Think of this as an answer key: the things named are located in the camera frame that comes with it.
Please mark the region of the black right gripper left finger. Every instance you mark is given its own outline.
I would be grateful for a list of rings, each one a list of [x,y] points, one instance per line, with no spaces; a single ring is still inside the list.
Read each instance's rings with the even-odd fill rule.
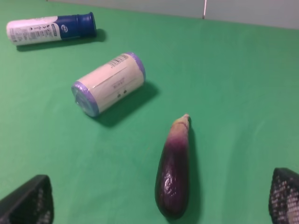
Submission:
[[[0,200],[2,224],[51,224],[54,201],[48,175],[36,175]]]

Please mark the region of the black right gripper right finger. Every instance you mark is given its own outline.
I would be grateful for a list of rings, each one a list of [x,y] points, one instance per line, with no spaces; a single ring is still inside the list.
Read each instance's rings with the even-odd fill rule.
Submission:
[[[275,168],[268,204],[274,224],[299,222],[299,174],[288,168]]]

